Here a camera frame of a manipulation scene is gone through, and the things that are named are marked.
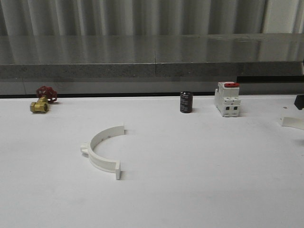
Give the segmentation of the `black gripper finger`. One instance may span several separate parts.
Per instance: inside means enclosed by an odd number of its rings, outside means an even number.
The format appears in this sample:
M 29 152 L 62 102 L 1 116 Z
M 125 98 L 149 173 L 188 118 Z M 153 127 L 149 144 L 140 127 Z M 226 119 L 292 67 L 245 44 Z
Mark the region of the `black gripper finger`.
M 304 109 L 304 95 L 297 95 L 294 101 L 297 109 Z

